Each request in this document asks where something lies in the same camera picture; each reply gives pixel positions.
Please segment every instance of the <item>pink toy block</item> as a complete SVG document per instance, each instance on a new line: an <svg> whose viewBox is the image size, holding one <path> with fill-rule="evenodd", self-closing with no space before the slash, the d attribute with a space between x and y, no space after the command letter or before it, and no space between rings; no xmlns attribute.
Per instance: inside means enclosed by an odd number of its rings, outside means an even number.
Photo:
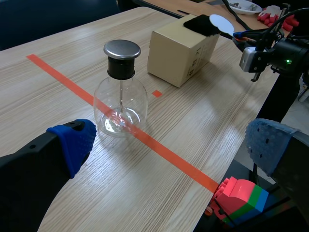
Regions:
<svg viewBox="0 0 309 232"><path fill-rule="evenodd" d="M219 206L214 199L230 215L249 201L254 186L255 184L249 180L237 180L234 177L226 178L214 193L210 207L219 219L223 219L226 216L219 214Z"/></svg>

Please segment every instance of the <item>colorful toy block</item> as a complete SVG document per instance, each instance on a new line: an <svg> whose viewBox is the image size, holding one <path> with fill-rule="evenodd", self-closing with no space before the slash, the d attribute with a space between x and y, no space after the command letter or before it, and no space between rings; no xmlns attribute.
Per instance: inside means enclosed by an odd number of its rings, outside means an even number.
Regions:
<svg viewBox="0 0 309 232"><path fill-rule="evenodd" d="M220 207L214 199L234 223L240 224L260 214L263 211L267 197L268 192L251 181L237 180L231 177L225 179L218 187L212 197L210 207L219 219L232 227L233 224L225 214L221 214Z"/></svg>

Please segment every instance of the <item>black bottle cap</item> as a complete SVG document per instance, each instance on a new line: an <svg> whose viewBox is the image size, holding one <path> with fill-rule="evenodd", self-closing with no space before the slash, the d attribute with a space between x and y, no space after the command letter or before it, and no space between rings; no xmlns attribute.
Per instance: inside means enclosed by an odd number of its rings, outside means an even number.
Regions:
<svg viewBox="0 0 309 232"><path fill-rule="evenodd" d="M104 53L108 55L110 77L127 80L134 76L134 59L140 55L140 47L128 40L112 40L104 45Z"/></svg>

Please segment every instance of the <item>blue rubber gripper pad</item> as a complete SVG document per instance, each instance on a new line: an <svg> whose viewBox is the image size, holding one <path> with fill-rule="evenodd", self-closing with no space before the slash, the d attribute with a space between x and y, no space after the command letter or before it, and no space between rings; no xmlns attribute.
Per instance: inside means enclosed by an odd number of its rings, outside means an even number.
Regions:
<svg viewBox="0 0 309 232"><path fill-rule="evenodd" d="M77 119L75 121L85 123L81 131L64 125L57 125L47 129L47 132L56 134L61 142L62 153L71 179L78 173L85 156L92 150L97 135L96 126L90 120Z"/></svg>
<svg viewBox="0 0 309 232"><path fill-rule="evenodd" d="M253 120L247 127L245 137L251 159L271 176L297 131L279 122L261 118Z"/></svg>

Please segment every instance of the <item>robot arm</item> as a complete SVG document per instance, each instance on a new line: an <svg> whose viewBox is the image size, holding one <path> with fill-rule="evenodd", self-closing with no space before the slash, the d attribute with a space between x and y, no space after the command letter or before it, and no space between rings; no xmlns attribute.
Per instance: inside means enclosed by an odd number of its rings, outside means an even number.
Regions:
<svg viewBox="0 0 309 232"><path fill-rule="evenodd" d="M266 119L252 121L246 131L254 163L293 199L309 223L309 136Z"/></svg>
<svg viewBox="0 0 309 232"><path fill-rule="evenodd" d="M79 119L49 128L0 158L2 231L38 230L55 196L87 160L95 136L95 125Z"/></svg>

